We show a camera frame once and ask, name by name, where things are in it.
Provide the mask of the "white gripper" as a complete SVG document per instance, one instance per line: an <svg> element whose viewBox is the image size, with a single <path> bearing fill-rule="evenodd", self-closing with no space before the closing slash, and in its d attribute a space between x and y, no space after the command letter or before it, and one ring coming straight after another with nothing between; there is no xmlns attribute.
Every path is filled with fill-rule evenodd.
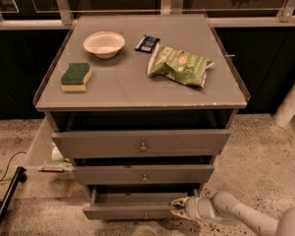
<svg viewBox="0 0 295 236"><path fill-rule="evenodd" d="M187 220L201 220L216 218L216 211L208 198L185 197L170 202L172 206L185 207L185 209L172 209L170 212Z"/></svg>

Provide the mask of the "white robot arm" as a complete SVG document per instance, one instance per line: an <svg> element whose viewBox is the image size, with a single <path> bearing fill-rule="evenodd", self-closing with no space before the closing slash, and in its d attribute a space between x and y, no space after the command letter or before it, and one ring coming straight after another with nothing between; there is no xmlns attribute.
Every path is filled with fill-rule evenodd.
<svg viewBox="0 0 295 236"><path fill-rule="evenodd" d="M274 219L223 191L210 199L191 196L173 200L170 204L180 207L171 210L180 218L192 221L210 219L219 223L240 221L258 236L295 236L295 207Z"/></svg>

